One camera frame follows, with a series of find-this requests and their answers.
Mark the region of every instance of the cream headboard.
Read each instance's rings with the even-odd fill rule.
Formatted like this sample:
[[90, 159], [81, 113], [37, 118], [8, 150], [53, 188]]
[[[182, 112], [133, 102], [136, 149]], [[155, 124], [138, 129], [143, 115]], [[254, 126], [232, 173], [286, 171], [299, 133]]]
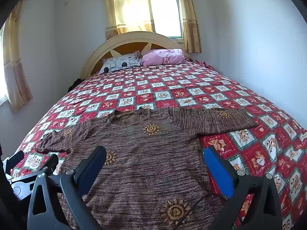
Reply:
[[133, 53], [137, 50], [142, 55], [151, 49], [173, 49], [182, 46], [172, 39], [152, 32], [135, 31], [114, 36], [102, 44], [86, 62], [81, 79], [98, 72], [102, 67], [102, 59]]

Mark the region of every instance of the pillow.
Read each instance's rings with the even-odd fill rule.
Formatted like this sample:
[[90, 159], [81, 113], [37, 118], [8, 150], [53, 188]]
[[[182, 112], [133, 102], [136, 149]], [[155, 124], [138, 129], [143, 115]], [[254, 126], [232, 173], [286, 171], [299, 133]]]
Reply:
[[144, 66], [180, 64], [185, 61], [185, 56], [181, 49], [157, 49], [151, 50], [142, 58]]
[[111, 73], [117, 70], [129, 68], [129, 67], [138, 67], [141, 63], [138, 59], [133, 56], [119, 56], [110, 58], [104, 63], [102, 68], [99, 71], [100, 73]]
[[[139, 59], [140, 56], [140, 51], [135, 51], [134, 53], [127, 53], [124, 54], [123, 56], [132, 56], [135, 57], [136, 59]], [[114, 57], [108, 58], [108, 59], [102, 59], [102, 64], [106, 63], [108, 60], [112, 59]]]

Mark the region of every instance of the pink pillow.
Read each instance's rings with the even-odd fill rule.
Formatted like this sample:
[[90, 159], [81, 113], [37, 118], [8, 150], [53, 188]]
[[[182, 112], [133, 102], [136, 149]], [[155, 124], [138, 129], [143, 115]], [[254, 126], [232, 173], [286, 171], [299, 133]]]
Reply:
[[151, 50], [142, 58], [144, 66], [157, 66], [180, 64], [185, 61], [185, 56], [181, 49], [156, 49]]

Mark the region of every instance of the knit sweater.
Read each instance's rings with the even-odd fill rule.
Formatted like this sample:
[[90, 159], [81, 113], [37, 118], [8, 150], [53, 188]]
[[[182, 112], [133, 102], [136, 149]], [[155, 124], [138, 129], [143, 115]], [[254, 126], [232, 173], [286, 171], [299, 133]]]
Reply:
[[[60, 172], [87, 158], [97, 145], [107, 159], [83, 196], [103, 229], [170, 229], [209, 187], [198, 135], [256, 127], [241, 109], [164, 108], [114, 111], [47, 135], [38, 152], [66, 151]], [[63, 211], [77, 228], [64, 201]], [[206, 198], [178, 229], [206, 229], [219, 210]]]

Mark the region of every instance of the checkered quilt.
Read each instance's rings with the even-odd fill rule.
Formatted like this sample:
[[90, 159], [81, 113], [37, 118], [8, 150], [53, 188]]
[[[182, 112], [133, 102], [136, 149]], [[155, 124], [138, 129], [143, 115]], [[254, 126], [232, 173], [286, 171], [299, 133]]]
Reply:
[[[283, 215], [284, 229], [300, 217], [307, 197], [307, 131], [267, 99], [239, 83], [194, 62], [180, 65], [134, 67], [114, 73], [95, 74], [57, 102], [28, 133], [19, 149], [25, 158], [12, 171], [21, 176], [37, 170], [52, 153], [33, 149], [52, 131], [94, 117], [104, 117], [114, 109], [190, 106], [199, 108], [244, 108], [258, 126], [249, 130], [201, 138], [204, 147], [214, 146], [233, 167], [246, 173], [273, 175]], [[59, 165], [65, 153], [57, 153]], [[213, 179], [211, 187], [218, 190]], [[241, 217], [250, 204], [241, 210]]]

